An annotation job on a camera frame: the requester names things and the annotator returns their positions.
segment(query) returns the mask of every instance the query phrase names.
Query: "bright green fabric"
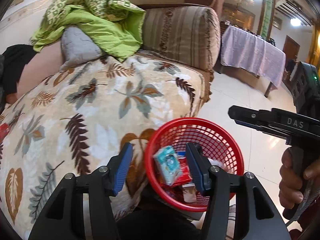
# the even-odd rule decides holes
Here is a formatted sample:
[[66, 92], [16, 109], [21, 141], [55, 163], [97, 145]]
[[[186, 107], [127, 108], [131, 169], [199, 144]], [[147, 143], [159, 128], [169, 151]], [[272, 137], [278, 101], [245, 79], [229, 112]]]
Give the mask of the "bright green fabric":
[[75, 24], [102, 50], [123, 61], [142, 44], [144, 15], [128, 0], [55, 0], [32, 36], [33, 48], [40, 51], [59, 39], [66, 25]]

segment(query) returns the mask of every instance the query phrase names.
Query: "floor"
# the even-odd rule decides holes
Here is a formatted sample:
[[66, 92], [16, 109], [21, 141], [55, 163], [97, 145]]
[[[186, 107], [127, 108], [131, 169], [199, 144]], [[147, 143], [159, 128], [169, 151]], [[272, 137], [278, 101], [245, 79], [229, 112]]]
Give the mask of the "floor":
[[[258, 177], [282, 214], [284, 208], [278, 198], [278, 184], [281, 180], [279, 169], [282, 153], [288, 146], [283, 139], [237, 125], [228, 116], [228, 109], [232, 105], [255, 110], [275, 107], [296, 112], [291, 93], [284, 84], [265, 98], [268, 84], [265, 78], [257, 79], [243, 69], [224, 67], [223, 74], [214, 73], [211, 100], [204, 104], [198, 117], [215, 122], [231, 134], [241, 149], [245, 170]], [[299, 225], [292, 224], [291, 228], [299, 228]]]

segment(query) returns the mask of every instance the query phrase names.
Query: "yellow curtain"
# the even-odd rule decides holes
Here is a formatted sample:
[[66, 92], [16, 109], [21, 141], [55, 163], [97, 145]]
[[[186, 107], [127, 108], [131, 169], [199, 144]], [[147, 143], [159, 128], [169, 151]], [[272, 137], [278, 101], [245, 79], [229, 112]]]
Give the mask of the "yellow curtain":
[[312, 41], [307, 62], [315, 66], [320, 75], [320, 22], [314, 25], [312, 33]]

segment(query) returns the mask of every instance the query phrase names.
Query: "tablecloth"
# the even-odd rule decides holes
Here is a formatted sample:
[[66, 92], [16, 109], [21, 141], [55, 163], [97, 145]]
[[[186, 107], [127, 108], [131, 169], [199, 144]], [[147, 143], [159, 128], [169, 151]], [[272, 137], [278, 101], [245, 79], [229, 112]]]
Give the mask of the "tablecloth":
[[255, 73], [279, 87], [282, 81], [285, 54], [251, 33], [229, 26], [222, 36], [221, 64]]

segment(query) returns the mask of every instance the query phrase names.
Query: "finger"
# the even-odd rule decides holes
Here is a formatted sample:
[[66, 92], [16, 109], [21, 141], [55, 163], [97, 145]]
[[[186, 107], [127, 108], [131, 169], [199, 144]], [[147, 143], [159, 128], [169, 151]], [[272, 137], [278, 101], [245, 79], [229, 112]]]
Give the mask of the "finger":
[[279, 189], [283, 196], [290, 202], [299, 204], [303, 200], [303, 194], [300, 191], [288, 188], [283, 181], [280, 182]]
[[319, 175], [320, 175], [320, 159], [317, 159], [310, 166], [308, 166], [308, 168], [305, 169], [303, 176], [305, 179], [313, 179]]
[[287, 148], [281, 158], [282, 164], [286, 167], [286, 168], [291, 168], [292, 167], [292, 156], [291, 156], [291, 152], [290, 152], [290, 148]]
[[280, 200], [280, 204], [284, 208], [292, 209], [294, 207], [294, 203], [287, 200], [281, 191], [279, 192], [279, 200]]
[[280, 175], [282, 181], [287, 187], [292, 189], [301, 189], [302, 179], [293, 171], [293, 169], [287, 169], [284, 165], [280, 168]]

